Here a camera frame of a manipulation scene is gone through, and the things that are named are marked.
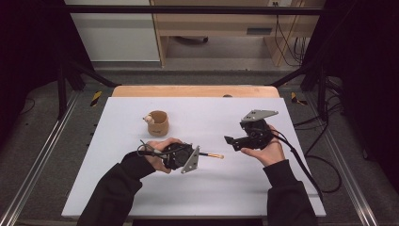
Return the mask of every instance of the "black curtain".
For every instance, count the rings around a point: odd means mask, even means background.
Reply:
[[[56,81],[61,58],[94,71],[71,15],[42,10],[47,3],[65,5],[63,0],[0,1],[0,145],[24,108],[26,95]]]
[[[343,1],[333,1],[335,7]],[[398,2],[359,0],[323,53],[327,75],[343,80],[343,103],[364,144],[399,192]],[[321,17],[306,59],[316,55],[331,27],[343,17]],[[305,79],[314,78],[307,74]]]

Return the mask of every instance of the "small wooden stick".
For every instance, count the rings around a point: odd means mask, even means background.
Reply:
[[[215,154],[215,153],[199,153],[199,155],[209,156],[209,157],[216,157],[216,158],[220,158],[220,159],[224,158],[223,154]]]

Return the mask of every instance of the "black metal rail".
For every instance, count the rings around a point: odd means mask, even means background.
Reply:
[[[278,8],[278,7],[228,7],[228,6],[92,6],[44,5],[44,9],[69,13],[163,13],[163,14],[244,14],[244,15],[327,15],[336,14],[330,8]]]

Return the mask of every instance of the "mechanical part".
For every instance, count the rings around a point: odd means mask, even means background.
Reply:
[[[251,110],[240,122],[241,128],[247,133],[247,137],[234,139],[224,136],[224,138],[235,151],[240,151],[242,148],[263,149],[274,136],[264,118],[277,114],[279,114],[278,111]]]
[[[164,165],[172,170],[183,167],[193,152],[191,144],[172,143],[163,150],[167,156],[163,158]]]
[[[191,153],[190,157],[185,162],[181,173],[187,173],[189,171],[195,170],[199,165],[199,157],[200,157],[200,146],[197,146],[196,150]]]

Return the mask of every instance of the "wooden cup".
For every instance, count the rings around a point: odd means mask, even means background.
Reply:
[[[154,120],[154,124],[148,125],[149,133],[154,137],[163,137],[168,133],[169,121],[168,114],[165,111],[152,111],[150,113]]]

